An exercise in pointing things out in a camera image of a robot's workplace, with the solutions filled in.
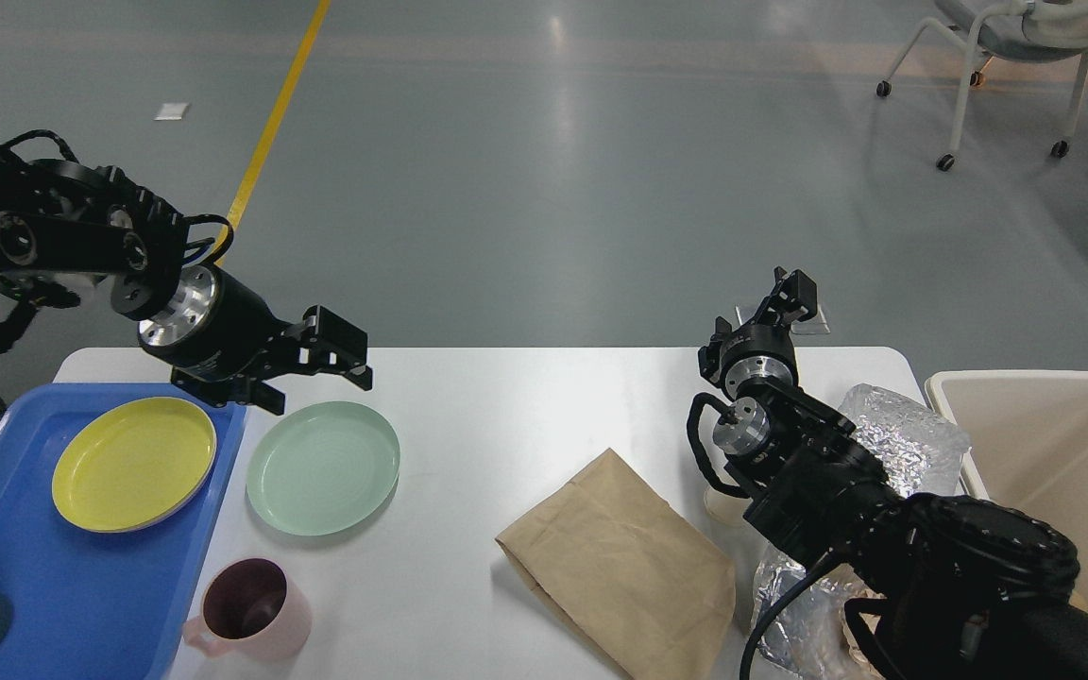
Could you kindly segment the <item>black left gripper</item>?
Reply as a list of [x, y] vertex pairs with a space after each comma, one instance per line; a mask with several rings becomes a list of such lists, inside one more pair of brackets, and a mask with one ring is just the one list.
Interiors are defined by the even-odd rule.
[[144, 351], [172, 367], [170, 382], [214, 406], [258, 406], [285, 415], [284, 392], [269, 380], [327, 373], [371, 391], [368, 336], [327, 307], [316, 305], [298, 326], [281, 321], [264, 299], [217, 265], [190, 265], [159, 312], [138, 324]]

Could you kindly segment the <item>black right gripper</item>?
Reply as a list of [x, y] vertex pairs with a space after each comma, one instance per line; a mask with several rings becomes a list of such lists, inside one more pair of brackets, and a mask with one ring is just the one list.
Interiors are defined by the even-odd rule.
[[744, 386], [761, 379], [799, 384], [798, 357], [790, 327], [820, 317], [819, 288], [802, 270], [772, 269], [774, 285], [761, 299], [758, 323], [747, 307], [714, 318], [707, 343], [698, 348], [698, 374], [729, 398], [744, 396]]

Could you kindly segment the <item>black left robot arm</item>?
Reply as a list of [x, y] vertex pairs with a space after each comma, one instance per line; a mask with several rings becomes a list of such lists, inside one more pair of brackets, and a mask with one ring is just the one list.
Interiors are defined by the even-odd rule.
[[118, 166], [83, 166], [51, 129], [0, 144], [0, 353], [39, 307], [75, 307], [64, 277], [110, 279], [110, 302], [137, 324], [143, 353], [170, 367], [170, 383], [211, 406], [254, 405], [283, 415], [271, 380], [342, 376], [371, 390], [368, 339], [327, 307], [281, 321], [220, 265], [236, 228], [187, 215]]

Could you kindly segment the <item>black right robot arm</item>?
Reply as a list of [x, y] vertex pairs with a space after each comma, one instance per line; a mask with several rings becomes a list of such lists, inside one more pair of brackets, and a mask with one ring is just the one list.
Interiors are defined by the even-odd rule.
[[817, 581], [846, 565], [875, 598], [843, 618], [885, 679], [1088, 679], [1088, 614], [1071, 605], [1075, 543], [1028, 514], [890, 486], [845, 415], [799, 383], [790, 332], [819, 314], [815, 280], [778, 267], [739, 324], [717, 318], [687, 437], [708, 485], [749, 502], [744, 521], [805, 574], [764, 608], [739, 663]]

